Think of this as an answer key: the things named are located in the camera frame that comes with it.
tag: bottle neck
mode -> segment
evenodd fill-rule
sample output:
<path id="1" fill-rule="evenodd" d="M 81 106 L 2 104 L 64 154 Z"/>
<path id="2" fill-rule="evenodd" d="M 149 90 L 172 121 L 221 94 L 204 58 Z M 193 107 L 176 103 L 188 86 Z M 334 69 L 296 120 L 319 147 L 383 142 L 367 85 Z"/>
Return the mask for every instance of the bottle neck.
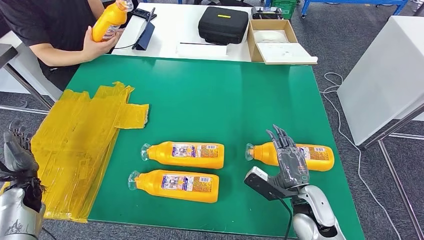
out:
<path id="1" fill-rule="evenodd" d="M 145 190 L 145 183 L 147 181 L 147 174 L 141 173 L 138 177 L 135 178 L 135 185 L 138 189 Z"/>
<path id="2" fill-rule="evenodd" d="M 262 160 L 262 154 L 264 152 L 264 148 L 261 145 L 253 147 L 253 159 Z"/>
<path id="3" fill-rule="evenodd" d="M 156 160 L 156 151 L 158 149 L 158 145 L 153 145 L 147 149 L 147 157 L 149 159 Z"/>

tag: barcode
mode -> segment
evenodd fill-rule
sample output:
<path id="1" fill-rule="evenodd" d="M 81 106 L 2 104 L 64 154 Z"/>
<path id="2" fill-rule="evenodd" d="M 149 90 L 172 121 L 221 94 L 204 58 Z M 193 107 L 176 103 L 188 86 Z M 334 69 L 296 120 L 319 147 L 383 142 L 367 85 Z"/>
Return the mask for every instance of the barcode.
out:
<path id="1" fill-rule="evenodd" d="M 201 182 L 201 183 L 209 183 L 210 180 L 211 180 L 210 177 L 203 177 L 203 176 L 201 176 L 200 179 L 199 179 L 199 182 Z"/>

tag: black case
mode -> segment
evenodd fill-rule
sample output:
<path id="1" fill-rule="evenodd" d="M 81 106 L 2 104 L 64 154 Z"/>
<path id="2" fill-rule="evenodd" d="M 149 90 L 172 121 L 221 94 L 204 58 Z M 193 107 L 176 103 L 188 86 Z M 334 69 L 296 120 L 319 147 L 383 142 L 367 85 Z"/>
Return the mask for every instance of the black case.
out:
<path id="1" fill-rule="evenodd" d="M 199 35 L 211 44 L 227 45 L 242 42 L 249 23 L 245 11 L 208 6 L 201 16 Z"/>

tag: bottle cap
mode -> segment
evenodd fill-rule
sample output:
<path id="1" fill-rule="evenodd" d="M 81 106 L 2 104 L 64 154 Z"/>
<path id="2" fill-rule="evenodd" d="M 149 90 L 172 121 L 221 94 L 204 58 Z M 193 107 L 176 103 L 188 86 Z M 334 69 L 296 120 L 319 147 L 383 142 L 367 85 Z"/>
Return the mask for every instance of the bottle cap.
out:
<path id="1" fill-rule="evenodd" d="M 145 143 L 142 147 L 141 147 L 141 160 L 143 161 L 147 161 L 149 160 L 149 153 L 148 153 L 148 149 L 151 147 L 152 145 Z"/>
<path id="2" fill-rule="evenodd" d="M 136 184 L 136 178 L 140 176 L 140 173 L 138 171 L 133 171 L 128 177 L 128 188 L 129 190 L 136 190 L 137 184 Z"/>
<path id="3" fill-rule="evenodd" d="M 253 159 L 254 155 L 254 146 L 251 143 L 246 144 L 246 152 L 244 153 L 244 157 L 247 161 L 250 161 Z"/>
<path id="4" fill-rule="evenodd" d="M 134 9 L 132 0 L 116 0 L 118 8 L 125 12 L 131 12 Z"/>

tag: cardboard box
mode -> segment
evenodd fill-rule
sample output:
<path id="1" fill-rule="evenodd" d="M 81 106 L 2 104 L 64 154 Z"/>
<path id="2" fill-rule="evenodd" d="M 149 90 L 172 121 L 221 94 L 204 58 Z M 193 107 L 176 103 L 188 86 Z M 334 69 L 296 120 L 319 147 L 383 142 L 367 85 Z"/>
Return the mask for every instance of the cardboard box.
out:
<path id="1" fill-rule="evenodd" d="M 281 64 L 281 65 L 312 65 L 317 64 L 316 57 L 311 57 L 309 54 L 309 58 L 304 58 L 306 61 L 302 62 L 267 62 L 264 60 L 264 56 L 259 50 L 257 41 L 255 40 L 254 31 L 260 30 L 284 30 L 285 35 L 287 36 L 287 40 L 290 43 L 298 44 L 298 39 L 296 38 L 295 32 L 293 31 L 292 25 L 289 20 L 274 20 L 274 19 L 252 19 L 249 22 L 248 30 L 247 30 L 247 45 L 249 48 L 250 59 L 252 62 L 262 62 L 265 64 Z"/>

